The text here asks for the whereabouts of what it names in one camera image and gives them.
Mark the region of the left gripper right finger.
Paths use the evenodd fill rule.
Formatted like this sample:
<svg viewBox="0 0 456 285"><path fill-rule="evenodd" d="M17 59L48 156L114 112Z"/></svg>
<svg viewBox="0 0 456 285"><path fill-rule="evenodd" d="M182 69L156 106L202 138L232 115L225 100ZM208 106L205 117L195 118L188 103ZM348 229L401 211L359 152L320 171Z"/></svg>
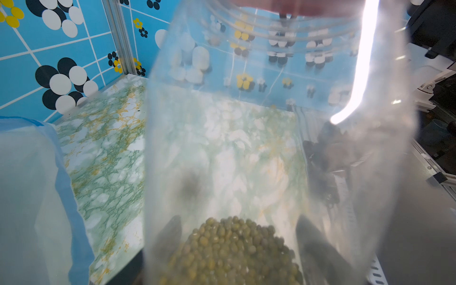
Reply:
<svg viewBox="0 0 456 285"><path fill-rule="evenodd" d="M296 224L299 257L311 280L320 279L328 285L352 285L356 273L321 231L304 215Z"/></svg>

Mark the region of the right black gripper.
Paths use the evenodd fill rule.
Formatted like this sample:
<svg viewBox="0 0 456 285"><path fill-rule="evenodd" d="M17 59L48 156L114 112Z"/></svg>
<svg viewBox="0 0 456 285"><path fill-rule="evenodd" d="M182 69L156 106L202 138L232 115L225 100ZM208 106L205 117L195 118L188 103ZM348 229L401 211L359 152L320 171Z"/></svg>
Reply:
<svg viewBox="0 0 456 285"><path fill-rule="evenodd" d="M352 186L350 166L339 156L346 143L347 134L331 122L324 123L316 142L303 141L311 195L327 207L340 203L337 176Z"/></svg>

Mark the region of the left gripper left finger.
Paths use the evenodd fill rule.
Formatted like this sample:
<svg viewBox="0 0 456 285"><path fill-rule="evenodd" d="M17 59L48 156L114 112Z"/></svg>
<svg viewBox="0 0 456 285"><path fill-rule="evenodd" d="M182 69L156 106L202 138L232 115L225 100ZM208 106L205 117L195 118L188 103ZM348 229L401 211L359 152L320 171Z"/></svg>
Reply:
<svg viewBox="0 0 456 285"><path fill-rule="evenodd" d="M167 264L178 249L182 237L180 215L174 215L144 250L144 285L158 285L168 274Z"/></svg>

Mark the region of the clear jar with mung beans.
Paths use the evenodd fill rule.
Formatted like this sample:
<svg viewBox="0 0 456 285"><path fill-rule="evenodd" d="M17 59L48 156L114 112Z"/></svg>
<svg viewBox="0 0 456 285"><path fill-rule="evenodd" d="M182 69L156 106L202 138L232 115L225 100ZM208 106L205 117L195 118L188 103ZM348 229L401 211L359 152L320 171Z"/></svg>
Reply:
<svg viewBox="0 0 456 285"><path fill-rule="evenodd" d="M231 1L181 1L149 75L144 250L174 215L182 241L208 218L237 216L296 254L307 217L368 284L416 129L409 94L405 1L366 1L355 20L279 14ZM348 76L331 75L357 59ZM336 85L343 92L334 92ZM340 203L311 195L303 141L325 122L347 134Z"/></svg>

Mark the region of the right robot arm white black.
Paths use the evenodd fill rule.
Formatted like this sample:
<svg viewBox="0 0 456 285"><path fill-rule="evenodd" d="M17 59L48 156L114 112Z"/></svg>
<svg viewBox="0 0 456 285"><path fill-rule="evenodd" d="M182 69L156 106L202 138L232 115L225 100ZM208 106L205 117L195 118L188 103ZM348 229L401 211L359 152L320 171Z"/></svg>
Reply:
<svg viewBox="0 0 456 285"><path fill-rule="evenodd" d="M330 19L355 20L355 32L360 30L360 22L362 21L362 10L366 1L296 1L299 6L299 14L309 17ZM412 61L410 68L410 79L412 79L413 87L417 87L413 92L413 96L419 105L419 108L424 108L425 104L433 96L433 88L436 83L449 78L456 74L456 1L407 1L407 14L411 19L406 25L406 30L412 37L410 44L407 44L409 49L409 59ZM348 102L350 105L350 96L353 89L353 83L356 81L356 64L357 59L348 60L348 63L339 64L337 68L331 71L331 75L348 76ZM332 92L343 92L342 85L336 85ZM339 169L340 161L336 161L336 157L330 152L330 143L338 143L336 135L333 134L336 127L327 123L323 128L323 144L318 143L310 145L307 141L305 146L310 146L310 150L306 154L310 154L311 164L318 169L329 172L332 169ZM423 159L428 164L428 169L433 169L433 184L446 183L450 177L449 171L445 171L437 165L438 156L429 155L423 150L418 150ZM336 166L330 166L330 162L337 162Z"/></svg>

